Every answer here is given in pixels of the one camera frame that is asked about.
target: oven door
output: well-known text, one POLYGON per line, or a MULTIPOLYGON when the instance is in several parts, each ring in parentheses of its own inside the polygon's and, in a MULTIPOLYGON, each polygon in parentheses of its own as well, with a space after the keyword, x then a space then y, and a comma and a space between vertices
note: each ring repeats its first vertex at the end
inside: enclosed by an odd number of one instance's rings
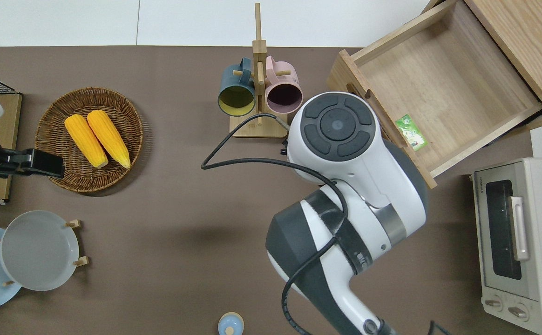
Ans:
POLYGON ((538 301, 524 163, 474 174, 484 285, 538 301))

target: oven knob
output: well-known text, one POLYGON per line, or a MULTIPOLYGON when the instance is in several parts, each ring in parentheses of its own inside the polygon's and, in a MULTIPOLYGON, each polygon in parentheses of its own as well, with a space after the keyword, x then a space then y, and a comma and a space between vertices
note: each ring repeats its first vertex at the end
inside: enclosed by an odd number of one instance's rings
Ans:
POLYGON ((496 300, 487 300, 484 303, 492 307, 501 307, 501 302, 496 300))
POLYGON ((498 295, 493 295, 492 299, 485 300, 484 305, 490 306, 496 309, 498 312, 501 312, 501 310, 503 310, 503 302, 498 295))
POLYGON ((522 303, 518 303, 516 307, 509 307, 507 310, 509 310, 509 313, 515 315, 523 322, 526 322, 530 319, 530 313, 528 312, 528 308, 522 303))

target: control buttons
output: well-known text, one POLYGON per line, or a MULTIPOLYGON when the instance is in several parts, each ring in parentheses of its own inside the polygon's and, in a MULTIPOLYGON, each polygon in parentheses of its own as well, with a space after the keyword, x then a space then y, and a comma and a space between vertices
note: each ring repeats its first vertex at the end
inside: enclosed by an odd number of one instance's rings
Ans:
POLYGON ((356 130, 356 120, 347 110, 333 108, 320 119, 320 131, 333 141, 343 141, 356 130))
POLYGON ((310 101, 305 108, 305 117, 316 119, 327 107, 335 106, 339 102, 339 96, 333 94, 322 95, 310 101))
POLYGON ((354 140, 344 144, 339 144, 339 146, 337 146, 337 154, 341 157, 352 155, 362 150, 364 146, 366 146, 366 143, 368 143, 369 139, 371 139, 371 135, 369 133, 360 131, 358 134, 356 134, 354 140))
POLYGON ((345 105, 346 107, 350 108, 352 112, 356 113, 358 120, 362 125, 371 125, 373 123, 371 111, 368 110, 368 107, 366 104, 364 104, 364 102, 354 97, 347 97, 345 105))
POLYGON ((501 297, 498 295, 493 295, 491 299, 485 300, 484 305, 492 307, 493 309, 497 310, 497 312, 501 312, 503 310, 503 302, 501 301, 501 297))
POLYGON ((328 154, 331 150, 331 144, 329 144, 329 142, 325 141, 320 136, 318 131, 316 131, 315 125, 305 126, 305 136, 310 145, 313 146, 316 150, 320 151, 322 154, 328 154))
POLYGON ((501 302, 496 300, 487 300, 484 303, 492 307, 501 307, 501 302))
POLYGON ((518 303, 515 307, 509 307, 507 310, 509 310, 509 313, 515 315, 516 318, 522 320, 523 322, 530 319, 528 308, 522 303, 518 303))
POLYGON ((373 109, 343 92, 318 95, 302 110, 300 131, 310 151, 326 161, 349 161, 363 154, 377 135, 373 109))

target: wooden mug stand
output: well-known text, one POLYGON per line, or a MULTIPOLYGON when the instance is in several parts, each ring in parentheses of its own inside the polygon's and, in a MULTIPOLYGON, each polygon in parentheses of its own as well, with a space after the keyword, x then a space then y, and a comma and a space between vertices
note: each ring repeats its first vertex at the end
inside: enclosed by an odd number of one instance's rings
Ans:
MULTIPOLYGON (((256 21, 257 39, 252 41, 252 76, 254 79, 254 110, 245 116, 230 117, 230 131, 232 131, 242 121, 253 114, 271 113, 277 115, 285 123, 288 122, 287 114, 278 114, 272 112, 265 101, 265 74, 267 63, 267 41, 261 38, 261 5, 254 4, 254 15, 256 21)), ((235 71, 235 75, 241 75, 241 72, 235 71)), ((280 72, 277 75, 286 75, 288 72, 280 72)), ((270 117, 259 117, 255 121, 250 121, 237 131, 235 137, 266 137, 266 138, 282 138, 288 135, 288 131, 282 127, 277 121, 270 117)))
MULTIPOLYGON (((69 221, 64 224, 64 227, 71 227, 71 229, 81 228, 81 222, 79 219, 69 221)), ((88 264, 88 256, 80 257, 78 261, 73 261, 73 265, 81 267, 82 265, 88 264)))

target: white toaster oven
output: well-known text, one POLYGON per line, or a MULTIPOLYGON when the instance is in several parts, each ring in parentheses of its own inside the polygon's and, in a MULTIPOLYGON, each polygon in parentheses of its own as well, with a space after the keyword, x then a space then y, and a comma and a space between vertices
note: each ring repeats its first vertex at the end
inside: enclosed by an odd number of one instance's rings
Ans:
POLYGON ((542 334, 542 159, 473 174, 484 310, 542 334))

